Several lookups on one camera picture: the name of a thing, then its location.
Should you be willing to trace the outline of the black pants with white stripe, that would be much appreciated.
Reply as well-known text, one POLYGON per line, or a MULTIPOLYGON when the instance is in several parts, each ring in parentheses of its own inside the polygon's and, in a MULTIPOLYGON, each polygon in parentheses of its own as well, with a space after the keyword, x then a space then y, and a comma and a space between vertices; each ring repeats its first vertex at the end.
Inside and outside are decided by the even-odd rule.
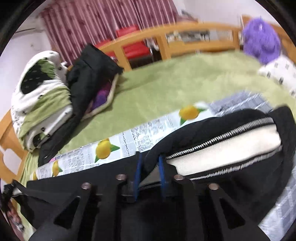
MULTIPOLYGON (((242 196, 239 193, 240 182, 245 182, 248 174, 236 172, 231 175, 230 169, 261 154, 281 149, 284 138, 280 134, 274 118, 255 109, 189 123, 165 136, 150 150, 140 152, 142 167, 138 188, 154 184, 152 175, 159 167, 159 156, 163 155, 168 164, 175 166, 178 174, 197 185, 217 183, 238 206, 234 198, 242 196)), ((46 189, 46 184, 40 183, 40 180, 32 180, 27 186, 12 182, 6 185, 2 198, 17 198, 20 205, 25 205, 30 192, 46 189)), ((144 207, 142 193, 131 194, 131 202, 126 202, 122 212, 124 226, 159 222, 162 208, 158 205, 144 207)), ((51 206, 60 202, 48 196, 43 201, 51 206)))

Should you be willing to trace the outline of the grey checked cloth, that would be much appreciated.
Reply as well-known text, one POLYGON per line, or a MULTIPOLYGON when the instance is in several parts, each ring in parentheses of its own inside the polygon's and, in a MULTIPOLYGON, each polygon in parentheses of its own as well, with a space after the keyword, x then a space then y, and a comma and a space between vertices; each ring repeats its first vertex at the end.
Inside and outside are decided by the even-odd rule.
POLYGON ((231 175, 247 173, 240 182, 241 197, 234 200, 270 240, 295 240, 295 128, 290 123, 288 108, 274 111, 259 93, 238 92, 209 104, 215 116, 224 116, 244 109, 262 111, 274 118, 283 147, 236 164, 231 175))

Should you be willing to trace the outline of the fruit-print plastic mat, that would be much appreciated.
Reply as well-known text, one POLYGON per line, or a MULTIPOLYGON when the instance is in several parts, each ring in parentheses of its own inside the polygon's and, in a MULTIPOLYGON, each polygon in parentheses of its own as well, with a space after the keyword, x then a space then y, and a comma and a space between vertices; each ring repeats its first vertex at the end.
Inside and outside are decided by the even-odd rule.
POLYGON ((58 155, 37 168, 30 179, 40 180, 75 173, 133 156, 136 152, 145 152, 182 126, 214 116, 204 102, 197 102, 185 110, 189 111, 189 120, 181 117, 178 110, 174 111, 112 137, 58 155))

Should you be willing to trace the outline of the white green folded quilt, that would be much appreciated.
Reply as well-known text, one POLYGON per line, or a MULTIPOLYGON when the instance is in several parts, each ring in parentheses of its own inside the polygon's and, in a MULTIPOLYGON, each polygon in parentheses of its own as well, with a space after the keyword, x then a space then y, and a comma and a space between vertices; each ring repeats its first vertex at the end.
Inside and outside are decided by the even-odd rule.
POLYGON ((13 128, 23 149, 40 148, 72 115, 67 67, 58 52, 33 56, 11 97, 13 128))

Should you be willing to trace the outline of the green bed blanket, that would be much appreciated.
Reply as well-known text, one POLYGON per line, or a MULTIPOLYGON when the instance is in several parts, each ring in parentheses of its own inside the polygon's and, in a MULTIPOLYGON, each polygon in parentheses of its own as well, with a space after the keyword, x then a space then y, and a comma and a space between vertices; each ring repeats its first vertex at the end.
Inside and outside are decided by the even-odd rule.
MULTIPOLYGON (((273 108, 286 104, 295 110, 295 99, 274 81, 260 76, 259 68, 259 62, 244 53, 221 52, 159 61, 126 72, 118 79, 111 106, 83 121, 58 155, 197 102, 209 107, 243 91, 261 94, 273 108)), ((31 174, 40 167, 38 157, 37 153, 27 156, 22 184, 31 181, 31 174)))

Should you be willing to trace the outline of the black folded jacket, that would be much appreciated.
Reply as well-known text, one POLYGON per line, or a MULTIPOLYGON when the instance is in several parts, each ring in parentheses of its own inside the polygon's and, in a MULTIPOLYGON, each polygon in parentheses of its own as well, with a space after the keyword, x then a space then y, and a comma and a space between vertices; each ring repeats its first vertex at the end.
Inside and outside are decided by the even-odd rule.
POLYGON ((70 140, 79 126, 90 102, 107 80, 121 74, 119 67, 109 56, 92 44, 88 44, 67 74, 70 100, 73 106, 71 117, 41 145, 38 166, 48 163, 70 140))

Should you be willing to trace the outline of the white flower-print pillow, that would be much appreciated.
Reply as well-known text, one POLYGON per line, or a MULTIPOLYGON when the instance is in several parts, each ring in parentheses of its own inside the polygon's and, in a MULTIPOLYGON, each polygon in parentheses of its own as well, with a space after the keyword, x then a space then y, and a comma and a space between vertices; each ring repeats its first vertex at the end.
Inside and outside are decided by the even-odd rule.
POLYGON ((281 55, 268 64, 261 66, 257 73, 272 79, 295 98, 295 64, 287 56, 281 55))

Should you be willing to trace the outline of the red chair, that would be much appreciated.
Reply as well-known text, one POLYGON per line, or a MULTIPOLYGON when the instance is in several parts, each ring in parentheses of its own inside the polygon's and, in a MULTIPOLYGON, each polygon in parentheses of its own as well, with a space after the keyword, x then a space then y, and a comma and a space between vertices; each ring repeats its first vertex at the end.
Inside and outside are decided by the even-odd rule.
MULTIPOLYGON (((133 32, 139 31, 138 25, 132 25, 130 27, 120 28, 115 31, 116 37, 120 38, 133 32)), ((139 41, 130 45, 123 46, 123 51, 128 60, 144 60, 146 58, 153 60, 152 50, 144 43, 139 41)))

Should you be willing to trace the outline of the clutter pile behind bed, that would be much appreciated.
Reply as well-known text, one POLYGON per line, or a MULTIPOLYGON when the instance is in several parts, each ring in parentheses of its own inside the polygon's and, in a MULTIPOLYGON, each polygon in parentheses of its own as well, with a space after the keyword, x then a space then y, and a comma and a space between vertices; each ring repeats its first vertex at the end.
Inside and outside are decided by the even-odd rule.
MULTIPOLYGON (((198 18, 195 15, 190 14, 186 10, 182 9, 181 14, 176 17, 177 23, 182 22, 199 22, 198 18)), ((231 30, 199 30, 199 31, 187 31, 187 32, 178 32, 174 31, 172 33, 166 34, 166 39, 168 43, 175 41, 185 42, 199 42, 206 41, 210 42, 211 40, 215 41, 232 41, 233 35, 231 30)))

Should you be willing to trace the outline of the purple plush toy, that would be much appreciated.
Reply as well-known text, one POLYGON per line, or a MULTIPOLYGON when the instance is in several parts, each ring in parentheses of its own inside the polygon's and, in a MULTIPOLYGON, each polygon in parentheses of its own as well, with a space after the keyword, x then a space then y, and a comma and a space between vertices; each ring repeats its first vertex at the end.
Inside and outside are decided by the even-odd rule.
POLYGON ((250 20, 242 35, 243 52, 261 64, 268 64, 280 56, 281 41, 273 27, 262 18, 250 20))

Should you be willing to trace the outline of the maroon striped curtain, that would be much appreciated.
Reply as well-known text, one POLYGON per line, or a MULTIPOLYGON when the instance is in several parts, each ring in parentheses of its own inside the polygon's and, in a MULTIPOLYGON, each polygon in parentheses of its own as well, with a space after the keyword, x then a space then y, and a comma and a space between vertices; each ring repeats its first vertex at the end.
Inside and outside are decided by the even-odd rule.
POLYGON ((85 45, 116 39, 116 30, 173 24, 178 16, 173 1, 54 1, 42 12, 52 47, 71 64, 85 45))

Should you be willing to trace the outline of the wooden bed frame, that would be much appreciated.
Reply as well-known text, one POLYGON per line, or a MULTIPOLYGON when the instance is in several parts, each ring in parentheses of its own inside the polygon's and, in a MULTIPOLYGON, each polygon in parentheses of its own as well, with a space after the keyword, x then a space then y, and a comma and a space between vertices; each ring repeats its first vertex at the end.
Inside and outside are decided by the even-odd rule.
MULTIPOLYGON (((117 38, 113 41, 106 42, 99 46, 99 50, 104 54, 114 53, 114 61, 121 66, 125 72, 132 70, 130 62, 125 56, 123 46, 130 45, 135 42, 151 40, 155 43, 161 54, 162 61, 169 61, 173 57, 178 57, 186 54, 192 54, 196 51, 202 53, 220 53, 229 52, 232 54, 242 54, 239 44, 239 38, 242 37, 242 31, 247 23, 252 20, 251 16, 242 15, 242 27, 227 25, 224 23, 214 22, 182 22, 177 24, 165 24, 158 27, 146 28, 117 38), (231 30, 233 35, 232 41, 199 41, 199 42, 183 42, 175 41, 168 43, 166 34, 174 31, 187 32, 187 31, 199 31, 199 30, 231 30)), ((11 113, 8 111, 1 119, 1 179, 6 183, 11 182, 14 179, 20 179, 23 172, 23 166, 27 151, 24 150, 13 130, 13 121, 11 119, 11 113), (16 172, 13 172, 4 161, 4 153, 6 150, 13 151, 19 158, 20 162, 16 172)))

